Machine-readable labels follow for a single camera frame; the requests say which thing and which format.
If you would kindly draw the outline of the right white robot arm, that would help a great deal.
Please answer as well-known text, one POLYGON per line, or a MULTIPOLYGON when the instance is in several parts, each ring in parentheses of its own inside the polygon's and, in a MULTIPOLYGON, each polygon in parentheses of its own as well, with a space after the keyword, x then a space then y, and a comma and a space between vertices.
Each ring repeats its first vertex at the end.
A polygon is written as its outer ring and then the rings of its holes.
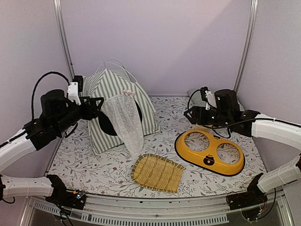
MULTIPOLYGON (((268 117, 254 110, 240 110, 234 90, 221 89, 214 93, 207 87, 197 90, 202 106, 188 106, 184 112, 191 124, 209 126, 211 130, 227 128, 246 137, 265 138, 301 148, 301 126, 288 121, 268 117)), ((257 175, 243 195, 247 205, 254 205, 261 194, 278 186, 287 185, 301 178, 301 157, 298 155, 277 169, 257 175)))

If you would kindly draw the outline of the checkered grey cushion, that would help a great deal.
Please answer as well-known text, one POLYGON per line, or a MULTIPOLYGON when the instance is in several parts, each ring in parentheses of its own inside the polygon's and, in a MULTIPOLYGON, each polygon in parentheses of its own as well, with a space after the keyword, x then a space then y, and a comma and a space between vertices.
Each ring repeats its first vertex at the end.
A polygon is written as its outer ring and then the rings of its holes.
POLYGON ((198 89, 190 89, 187 91, 189 97, 192 97, 190 103, 192 106, 204 106, 205 103, 201 98, 201 93, 198 89))

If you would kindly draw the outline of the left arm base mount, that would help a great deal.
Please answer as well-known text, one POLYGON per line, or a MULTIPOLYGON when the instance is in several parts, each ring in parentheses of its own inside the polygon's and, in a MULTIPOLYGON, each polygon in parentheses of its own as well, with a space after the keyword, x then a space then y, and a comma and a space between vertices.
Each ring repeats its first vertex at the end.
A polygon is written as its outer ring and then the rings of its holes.
POLYGON ((69 207, 77 210, 84 209, 87 198, 84 190, 68 190, 57 175, 47 175, 46 178, 50 180, 53 192, 51 196, 45 197, 45 201, 59 207, 69 207))

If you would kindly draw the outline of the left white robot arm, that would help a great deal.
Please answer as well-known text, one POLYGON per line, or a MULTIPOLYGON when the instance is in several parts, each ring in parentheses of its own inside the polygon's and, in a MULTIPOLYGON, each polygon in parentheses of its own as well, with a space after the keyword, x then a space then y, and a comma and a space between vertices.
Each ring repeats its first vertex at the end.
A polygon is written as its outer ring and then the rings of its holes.
MULTIPOLYGON (((54 89, 41 96, 42 113, 19 130, 0 146, 0 169, 4 170, 20 158, 38 151, 53 140, 62 138, 70 127, 79 120, 98 117, 103 97, 80 97, 71 101, 61 89, 54 89)), ((68 192, 64 182, 57 175, 41 178, 12 178, 0 176, 0 198, 16 196, 45 196, 48 202, 66 204, 78 198, 68 192)))

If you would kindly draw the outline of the striped green white pet tent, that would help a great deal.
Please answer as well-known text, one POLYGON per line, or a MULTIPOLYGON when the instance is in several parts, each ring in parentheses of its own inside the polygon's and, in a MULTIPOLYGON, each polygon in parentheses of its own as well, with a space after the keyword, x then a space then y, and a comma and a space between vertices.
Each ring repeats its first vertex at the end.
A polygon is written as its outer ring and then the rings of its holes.
POLYGON ((148 94, 117 60, 101 63, 93 75, 84 77, 82 95, 104 98, 100 113, 88 122, 94 155, 119 145, 137 155, 143 150, 144 136, 160 130, 148 94))

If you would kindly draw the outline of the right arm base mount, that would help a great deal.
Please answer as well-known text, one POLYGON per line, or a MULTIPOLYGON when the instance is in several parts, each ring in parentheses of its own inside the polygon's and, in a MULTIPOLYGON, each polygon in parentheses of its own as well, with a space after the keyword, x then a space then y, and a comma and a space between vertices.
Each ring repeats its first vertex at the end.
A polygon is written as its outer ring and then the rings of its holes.
POLYGON ((258 207, 255 210, 247 210, 242 215, 248 221, 257 221, 262 218, 263 212, 266 207, 266 202, 268 200, 265 193, 263 193, 258 188, 258 181, 263 173, 255 176, 247 187, 246 192, 228 194, 226 196, 226 202, 231 210, 251 207, 258 204, 263 204, 263 207, 258 207))

